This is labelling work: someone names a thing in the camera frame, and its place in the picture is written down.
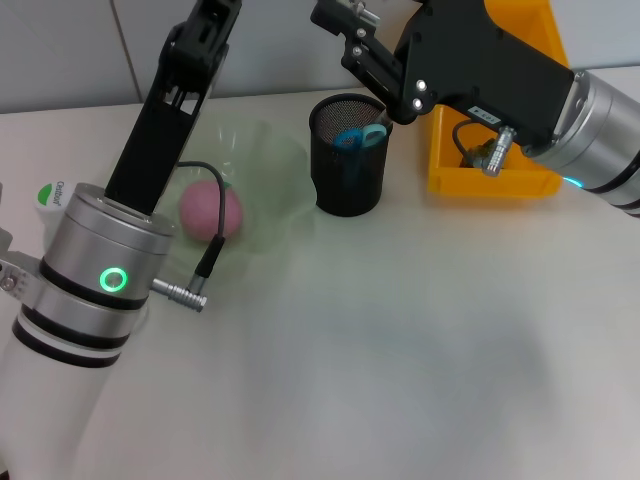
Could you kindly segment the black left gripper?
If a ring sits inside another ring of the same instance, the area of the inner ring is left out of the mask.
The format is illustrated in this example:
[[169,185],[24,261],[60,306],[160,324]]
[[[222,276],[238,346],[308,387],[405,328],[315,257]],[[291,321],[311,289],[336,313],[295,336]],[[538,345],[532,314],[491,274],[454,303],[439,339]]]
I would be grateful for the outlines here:
[[144,215],[154,212],[208,98],[242,7],[198,0],[170,31],[134,128],[105,188],[105,197]]

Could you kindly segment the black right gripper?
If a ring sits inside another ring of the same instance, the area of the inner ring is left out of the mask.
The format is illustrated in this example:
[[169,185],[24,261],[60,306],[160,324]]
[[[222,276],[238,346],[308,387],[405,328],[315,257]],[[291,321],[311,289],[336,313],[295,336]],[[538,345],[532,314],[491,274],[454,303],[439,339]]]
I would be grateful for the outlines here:
[[573,72],[499,27],[481,1],[425,1],[405,26],[395,55],[376,39],[380,17],[364,1],[317,1],[311,22],[344,36],[341,65],[399,124],[437,105],[509,126],[521,146],[541,147],[554,129]]

